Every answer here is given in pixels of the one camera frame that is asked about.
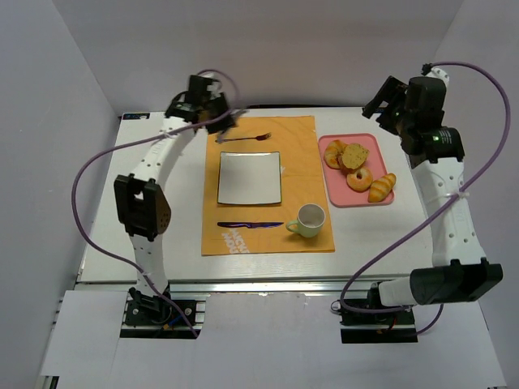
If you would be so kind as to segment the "seeded bread slice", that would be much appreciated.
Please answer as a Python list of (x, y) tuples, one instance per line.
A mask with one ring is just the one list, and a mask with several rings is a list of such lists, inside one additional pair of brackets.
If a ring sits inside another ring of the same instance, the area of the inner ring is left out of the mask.
[(370, 151), (359, 143), (348, 144), (341, 154), (341, 167), (344, 170), (359, 169), (367, 160)]

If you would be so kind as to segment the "sugared ring donut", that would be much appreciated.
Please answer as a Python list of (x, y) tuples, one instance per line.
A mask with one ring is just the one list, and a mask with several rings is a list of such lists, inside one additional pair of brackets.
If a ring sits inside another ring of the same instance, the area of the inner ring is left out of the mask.
[(352, 173), (348, 173), (346, 182), (350, 189), (356, 192), (364, 192), (370, 188), (373, 182), (372, 172), (369, 168), (362, 167)]

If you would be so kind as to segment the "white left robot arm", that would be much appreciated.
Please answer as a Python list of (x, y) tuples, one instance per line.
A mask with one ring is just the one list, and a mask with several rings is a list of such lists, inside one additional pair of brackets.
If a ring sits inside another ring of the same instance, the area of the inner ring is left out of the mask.
[(164, 189), (174, 165), (200, 128), (221, 138), (236, 126), (234, 109), (221, 90), (223, 76), (216, 70), (191, 75), (186, 91), (169, 104), (144, 157), (114, 181), (118, 220), (135, 252), (136, 290), (143, 296), (169, 291), (162, 238), (172, 218)]

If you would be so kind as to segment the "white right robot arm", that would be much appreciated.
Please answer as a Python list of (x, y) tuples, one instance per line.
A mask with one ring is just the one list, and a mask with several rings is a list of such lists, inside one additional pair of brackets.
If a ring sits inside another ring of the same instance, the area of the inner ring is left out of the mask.
[(368, 298), (383, 312), (416, 305), (477, 301), (503, 279), (503, 269), (490, 263), (481, 247), (470, 214), (465, 151), (458, 130), (444, 126), (448, 74), (426, 64), (407, 83), (390, 76), (362, 110), (401, 140), (431, 229), (431, 266), (409, 276), (383, 281)]

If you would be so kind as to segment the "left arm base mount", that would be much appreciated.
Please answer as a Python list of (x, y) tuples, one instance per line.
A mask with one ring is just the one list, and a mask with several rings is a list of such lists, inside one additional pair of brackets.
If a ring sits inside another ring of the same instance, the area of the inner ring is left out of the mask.
[(201, 301), (174, 300), (177, 309), (158, 296), (130, 288), (122, 319), (122, 339), (194, 340), (201, 332)]

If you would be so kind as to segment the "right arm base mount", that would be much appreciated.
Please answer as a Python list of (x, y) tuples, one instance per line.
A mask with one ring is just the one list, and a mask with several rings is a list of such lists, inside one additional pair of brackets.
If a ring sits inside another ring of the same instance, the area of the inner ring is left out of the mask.
[(338, 301), (331, 304), (340, 316), (340, 334), (343, 344), (412, 344), (418, 342), (414, 314), (405, 310), (389, 314), (361, 314), (342, 307)]

